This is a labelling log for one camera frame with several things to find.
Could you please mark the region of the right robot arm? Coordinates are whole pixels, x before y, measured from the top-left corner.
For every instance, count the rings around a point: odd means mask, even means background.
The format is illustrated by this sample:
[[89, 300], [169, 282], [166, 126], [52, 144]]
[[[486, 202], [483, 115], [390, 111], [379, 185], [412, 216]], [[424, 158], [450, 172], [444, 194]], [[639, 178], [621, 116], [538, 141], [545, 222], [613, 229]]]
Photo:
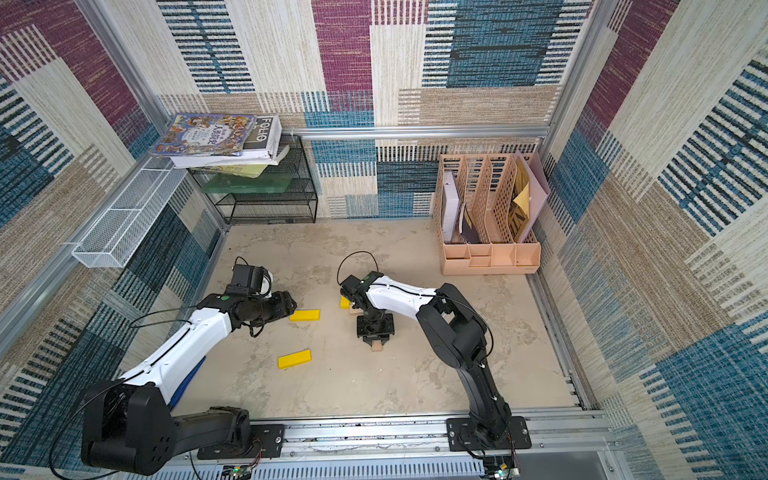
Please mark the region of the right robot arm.
[[386, 343], [394, 334], [393, 315], [399, 314], [416, 320], [435, 355], [456, 370], [469, 416], [447, 421], [451, 450], [532, 446], [524, 419], [512, 415], [495, 385], [488, 365], [494, 346], [486, 341], [489, 327], [454, 285], [419, 288], [372, 271], [362, 279], [347, 277], [340, 293], [361, 311], [357, 335], [367, 344]]

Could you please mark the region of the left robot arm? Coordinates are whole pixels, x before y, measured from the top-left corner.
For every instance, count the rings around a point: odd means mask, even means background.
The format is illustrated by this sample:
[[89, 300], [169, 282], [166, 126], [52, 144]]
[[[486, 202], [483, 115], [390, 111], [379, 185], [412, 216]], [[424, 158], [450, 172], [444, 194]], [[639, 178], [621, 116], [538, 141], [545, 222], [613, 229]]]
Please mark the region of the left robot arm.
[[225, 291], [209, 294], [179, 330], [119, 379], [93, 385], [83, 408], [81, 460], [97, 467], [152, 475], [170, 459], [198, 449], [249, 454], [256, 446], [247, 410], [211, 407], [175, 416], [174, 395], [208, 352], [241, 327], [257, 337], [294, 314], [286, 291], [263, 268], [238, 264]]

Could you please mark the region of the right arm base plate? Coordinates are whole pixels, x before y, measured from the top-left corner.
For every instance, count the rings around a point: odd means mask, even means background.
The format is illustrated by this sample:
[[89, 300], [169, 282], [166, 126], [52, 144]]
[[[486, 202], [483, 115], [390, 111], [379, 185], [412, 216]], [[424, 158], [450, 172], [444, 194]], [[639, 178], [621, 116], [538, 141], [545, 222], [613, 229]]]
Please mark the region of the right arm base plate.
[[528, 425], [522, 416], [512, 416], [496, 433], [469, 417], [448, 418], [445, 425], [449, 449], [454, 452], [532, 448]]

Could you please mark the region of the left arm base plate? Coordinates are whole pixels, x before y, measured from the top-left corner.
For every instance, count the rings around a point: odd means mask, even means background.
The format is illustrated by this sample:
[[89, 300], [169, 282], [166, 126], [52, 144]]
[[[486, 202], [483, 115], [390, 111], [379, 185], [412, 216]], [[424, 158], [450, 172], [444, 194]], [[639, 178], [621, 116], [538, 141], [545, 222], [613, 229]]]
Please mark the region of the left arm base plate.
[[196, 453], [197, 460], [262, 459], [278, 458], [282, 452], [286, 425], [279, 423], [252, 424], [244, 438], [203, 447]]

